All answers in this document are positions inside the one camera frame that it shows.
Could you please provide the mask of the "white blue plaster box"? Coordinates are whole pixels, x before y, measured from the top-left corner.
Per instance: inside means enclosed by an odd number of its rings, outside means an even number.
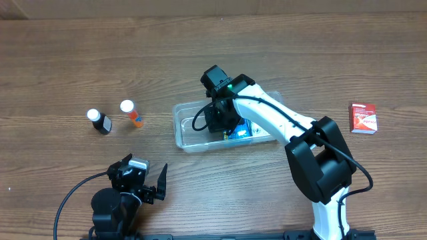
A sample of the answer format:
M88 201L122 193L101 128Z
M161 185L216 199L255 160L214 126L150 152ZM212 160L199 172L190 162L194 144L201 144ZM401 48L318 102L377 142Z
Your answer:
M267 137L270 136L270 134L265 131L262 127L260 127L258 124L254 123L253 121L251 122L251 132L252 132L252 137Z

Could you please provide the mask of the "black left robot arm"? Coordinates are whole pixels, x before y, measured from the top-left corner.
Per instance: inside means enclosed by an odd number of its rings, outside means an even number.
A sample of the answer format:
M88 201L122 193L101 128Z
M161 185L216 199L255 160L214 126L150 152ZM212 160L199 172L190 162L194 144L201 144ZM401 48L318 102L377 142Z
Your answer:
M91 200L95 239L142 239L133 229L139 208L144 204L163 201L167 189L167 165L163 166L157 185L148 187L145 179L149 173L149 161L132 154L109 166L106 175L110 188L98 191Z

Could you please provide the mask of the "blue medicine box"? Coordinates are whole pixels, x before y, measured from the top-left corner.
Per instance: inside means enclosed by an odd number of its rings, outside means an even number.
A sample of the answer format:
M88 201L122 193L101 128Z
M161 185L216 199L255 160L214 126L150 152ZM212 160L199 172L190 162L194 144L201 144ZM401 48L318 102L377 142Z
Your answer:
M242 119L231 133L229 133L228 131L223 132L224 140L245 139L251 136L252 136L252 122L247 119Z

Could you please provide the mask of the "clear plastic container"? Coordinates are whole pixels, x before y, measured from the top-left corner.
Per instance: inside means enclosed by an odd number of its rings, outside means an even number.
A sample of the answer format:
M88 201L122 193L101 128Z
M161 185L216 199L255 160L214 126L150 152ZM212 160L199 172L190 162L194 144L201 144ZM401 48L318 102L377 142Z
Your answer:
M251 136L245 139L224 140L222 132L210 133L208 129L194 131L192 128L194 116L202 107L210 102L209 99L204 99L201 101L180 103L173 107L175 142L185 152L204 152L274 140L271 135L267 137Z

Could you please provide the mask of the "red medicine box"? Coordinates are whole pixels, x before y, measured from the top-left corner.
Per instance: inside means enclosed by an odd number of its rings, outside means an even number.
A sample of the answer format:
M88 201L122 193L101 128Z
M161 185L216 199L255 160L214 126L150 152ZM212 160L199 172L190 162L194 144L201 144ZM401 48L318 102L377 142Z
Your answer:
M376 106L371 103L352 103L349 106L351 133L374 134L378 130Z

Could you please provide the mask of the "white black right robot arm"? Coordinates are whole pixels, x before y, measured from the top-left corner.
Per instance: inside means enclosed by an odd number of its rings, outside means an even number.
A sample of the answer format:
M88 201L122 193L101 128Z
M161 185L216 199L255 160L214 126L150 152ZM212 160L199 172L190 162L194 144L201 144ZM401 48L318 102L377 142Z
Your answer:
M312 238L347 239L344 195L356 166L337 124L300 115L247 75L231 78L217 65L203 73L201 83L211 98L201 109L205 128L231 135L244 119L258 124L284 146L294 183L312 202Z

